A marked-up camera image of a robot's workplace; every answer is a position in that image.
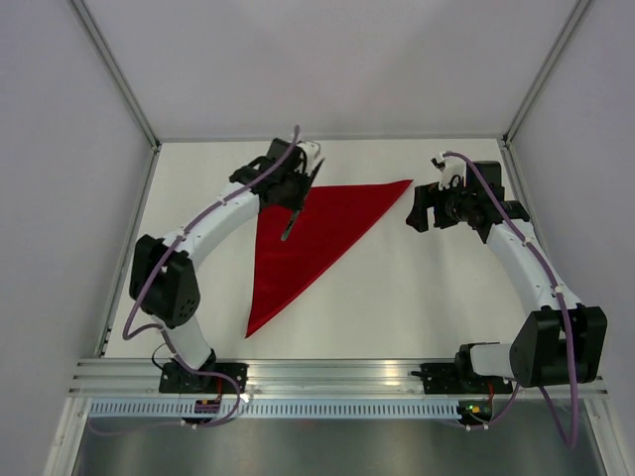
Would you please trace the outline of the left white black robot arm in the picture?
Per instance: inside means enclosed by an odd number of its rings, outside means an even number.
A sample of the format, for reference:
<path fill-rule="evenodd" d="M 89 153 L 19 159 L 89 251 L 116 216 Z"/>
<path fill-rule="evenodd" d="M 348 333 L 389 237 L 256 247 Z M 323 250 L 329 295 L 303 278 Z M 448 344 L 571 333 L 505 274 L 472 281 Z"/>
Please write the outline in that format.
<path fill-rule="evenodd" d="M 152 318 L 150 328 L 161 333 L 194 392 L 207 392 L 216 381 L 215 353 L 195 316 L 201 299 L 198 268 L 231 233 L 274 205 L 292 213 L 281 235 L 287 240 L 322 163 L 320 144 L 276 138 L 265 155 L 234 171 L 218 198 L 189 223 L 161 238 L 137 240 L 130 313 L 143 311 Z"/>

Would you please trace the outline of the red cloth napkin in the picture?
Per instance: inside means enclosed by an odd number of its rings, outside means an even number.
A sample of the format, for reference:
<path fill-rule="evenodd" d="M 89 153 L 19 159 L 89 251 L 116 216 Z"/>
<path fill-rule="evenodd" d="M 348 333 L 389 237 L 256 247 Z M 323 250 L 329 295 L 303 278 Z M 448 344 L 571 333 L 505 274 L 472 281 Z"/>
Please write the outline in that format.
<path fill-rule="evenodd" d="M 409 179 L 318 186 L 287 239 L 291 213 L 280 205 L 257 220 L 247 338 L 292 303 L 379 221 L 411 186 Z"/>

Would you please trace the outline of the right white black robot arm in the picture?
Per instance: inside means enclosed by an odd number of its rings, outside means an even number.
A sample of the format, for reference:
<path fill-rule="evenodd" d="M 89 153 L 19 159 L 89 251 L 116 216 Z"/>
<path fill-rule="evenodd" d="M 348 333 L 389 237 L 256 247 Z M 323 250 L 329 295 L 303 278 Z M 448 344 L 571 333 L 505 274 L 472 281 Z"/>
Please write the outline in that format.
<path fill-rule="evenodd" d="M 407 225 L 423 233 L 467 224 L 502 265 L 527 315 L 510 343 L 462 345 L 452 368 L 455 384 L 474 392 L 489 377 L 525 388 L 594 381 L 607 317 L 583 304 L 555 271 L 528 211 L 506 199 L 500 164 L 453 152 L 432 163 L 441 178 L 416 187 Z"/>

